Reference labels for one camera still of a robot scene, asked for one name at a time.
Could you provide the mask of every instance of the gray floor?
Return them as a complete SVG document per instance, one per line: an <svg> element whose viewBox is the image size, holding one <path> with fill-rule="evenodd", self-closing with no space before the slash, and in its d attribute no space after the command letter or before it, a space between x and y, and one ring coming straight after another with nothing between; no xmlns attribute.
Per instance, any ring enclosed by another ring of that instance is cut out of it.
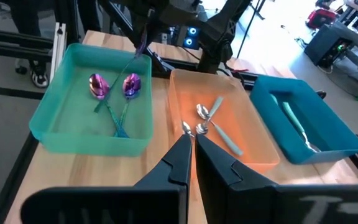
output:
<svg viewBox="0 0 358 224"><path fill-rule="evenodd" d="M251 11L247 10L241 18L243 26L246 27L250 17ZM54 29L54 18L43 18L40 25L44 36L48 37ZM16 31L9 14L0 12L0 29ZM238 53L243 35L244 32L237 29L232 43L234 56ZM280 23L274 18L267 18L265 21L255 18L240 58L289 67L298 78L307 81L315 90L326 91L328 97L325 102L358 134L358 101L316 68L293 40L293 36L281 29ZM41 91L34 88L28 74L16 74L14 59L7 57L0 57L0 86ZM37 103L34 100L0 96L0 189L29 132L28 122Z"/></svg>

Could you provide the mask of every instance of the workbench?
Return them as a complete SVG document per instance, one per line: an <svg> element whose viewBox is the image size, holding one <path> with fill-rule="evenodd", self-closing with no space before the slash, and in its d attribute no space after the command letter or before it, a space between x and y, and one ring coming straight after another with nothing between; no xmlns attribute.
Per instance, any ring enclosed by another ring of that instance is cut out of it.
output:
<svg viewBox="0 0 358 224"><path fill-rule="evenodd" d="M348 6L343 14L339 17L339 21L344 22L345 25L349 25L354 18L358 15L358 4L354 0L347 0L345 4Z"/></svg>
<svg viewBox="0 0 358 224"><path fill-rule="evenodd" d="M83 43L111 49L135 50L126 37L101 32L88 32ZM150 48L163 58L197 62L197 59L179 47L152 43ZM192 52L201 56L200 51L192 50ZM236 69L246 68L255 73L295 78L285 67L250 63L234 58L228 62L228 65ZM134 185L157 164L175 141L170 115L166 110L168 87L168 79L152 79L154 136L140 157L52 154L39 144L5 223L21 223L19 212L23 201L34 192L48 187ZM275 145L281 162L265 173L265 176L278 184L358 184L358 170L350 159L296 166L285 159L271 136L270 140ZM200 190L195 180L192 180L190 185L189 223L206 223Z"/></svg>

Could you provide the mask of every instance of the purple spoon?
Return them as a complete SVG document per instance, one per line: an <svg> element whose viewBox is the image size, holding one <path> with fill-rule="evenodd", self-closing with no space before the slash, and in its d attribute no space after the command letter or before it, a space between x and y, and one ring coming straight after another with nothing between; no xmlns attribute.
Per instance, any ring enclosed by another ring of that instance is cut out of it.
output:
<svg viewBox="0 0 358 224"><path fill-rule="evenodd" d="M98 99L99 101L103 101L108 94L110 87L107 81L100 75L100 74L92 74L89 78L89 90L92 95ZM114 134L115 137L122 137L122 138L129 138L127 133L125 132L124 128L120 125L119 121L117 120L114 111L111 109L109 103L105 101L105 105L107 106L111 118L114 121L114 124L117 127L117 132Z"/></svg>
<svg viewBox="0 0 358 224"><path fill-rule="evenodd" d="M124 110L122 111L121 117L120 117L120 125L124 125L125 117L127 114L128 106L130 100L138 97L140 93L140 88L142 87L142 82L140 80L140 77L136 73L132 73L128 75L124 83L122 84L122 93L124 94L125 98L127 99L127 102L125 104Z"/></svg>
<svg viewBox="0 0 358 224"><path fill-rule="evenodd" d="M135 50L135 57L129 60L129 62L124 66L124 68L121 70L120 74L117 76L117 78L114 80L114 82L111 85L110 91L106 94L106 97L96 106L96 108L93 110L95 113L99 113L101 105L103 105L103 101L107 101L110 97L110 94L112 92L112 89L114 88L115 84L117 83L119 77L125 72L125 69L137 58L139 58L144 49L146 48L146 42L147 42L147 26L143 28L142 37L140 39L140 45Z"/></svg>

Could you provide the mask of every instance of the teal spoon handle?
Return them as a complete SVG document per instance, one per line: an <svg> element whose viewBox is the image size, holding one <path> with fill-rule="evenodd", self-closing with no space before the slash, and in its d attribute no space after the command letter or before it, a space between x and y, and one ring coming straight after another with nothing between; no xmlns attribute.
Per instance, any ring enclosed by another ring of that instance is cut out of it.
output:
<svg viewBox="0 0 358 224"><path fill-rule="evenodd" d="M298 118L293 113L291 106L288 102L283 102L283 109L288 115L288 117L291 119L292 123L296 126L296 128L298 128L301 133L304 133L305 129L302 127L302 124L299 122Z"/></svg>
<svg viewBox="0 0 358 224"><path fill-rule="evenodd" d="M223 138L223 141L229 146L231 151L237 154L238 156L241 156L242 150L231 140L231 138L221 129L221 127L219 127L213 121L211 121L211 123L215 126L216 130Z"/></svg>
<svg viewBox="0 0 358 224"><path fill-rule="evenodd" d="M114 121L114 124L117 127L117 132L118 132L118 136L122 137L122 138L129 138L129 136L127 135L127 133L125 132L125 130L122 128L122 126L120 125L116 115L114 114L114 111L111 109L110 105L106 102L106 106L109 109L110 115L112 120Z"/></svg>
<svg viewBox="0 0 358 224"><path fill-rule="evenodd" d="M212 116L215 114L215 112L218 110L218 108L221 106L221 103L223 101L223 97L218 97L212 106L211 111L209 112L209 117L212 118Z"/></svg>
<svg viewBox="0 0 358 224"><path fill-rule="evenodd" d="M121 114L121 117L120 117L120 120L119 120L119 124L121 125L121 127L124 125L125 117L127 115L128 106L129 106L129 100L125 104L124 109ZM118 136L118 131L116 131L116 133L114 134L114 137L117 137L117 136Z"/></svg>
<svg viewBox="0 0 358 224"><path fill-rule="evenodd" d="M109 98L110 98L112 89L114 88L115 84L117 83L119 77L125 72L125 69L127 69L127 67L128 67L135 59L136 59L135 57L132 58L132 59L125 65L125 67L121 70L121 73L117 76L117 78L114 80L114 82L113 82L112 85L110 86L109 92L106 94L106 96L104 97L104 99L101 100L101 101L98 103L98 105L97 105L96 108L93 110L93 112L99 113L100 107L102 107L102 105L103 105L104 103L107 103L107 101L108 101Z"/></svg>

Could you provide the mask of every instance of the teal plastic bin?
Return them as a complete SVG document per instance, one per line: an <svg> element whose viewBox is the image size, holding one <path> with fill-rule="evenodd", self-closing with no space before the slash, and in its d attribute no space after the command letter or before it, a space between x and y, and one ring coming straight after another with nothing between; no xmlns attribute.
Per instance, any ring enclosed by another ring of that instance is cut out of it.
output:
<svg viewBox="0 0 358 224"><path fill-rule="evenodd" d="M305 129L310 143L321 152L308 149L278 104L286 101ZM251 101L284 155L293 164L332 162L358 153L358 137L304 81L292 78L258 77Z"/></svg>
<svg viewBox="0 0 358 224"><path fill-rule="evenodd" d="M119 118L126 103L124 79L131 73L140 76L140 95L130 101L124 123L130 138L113 137L116 128L108 109L93 112L99 101L89 90L92 73L111 85L133 57L130 52L71 44L30 121L34 137L50 152L139 156L153 136L151 59L143 55L132 62L108 100Z"/></svg>

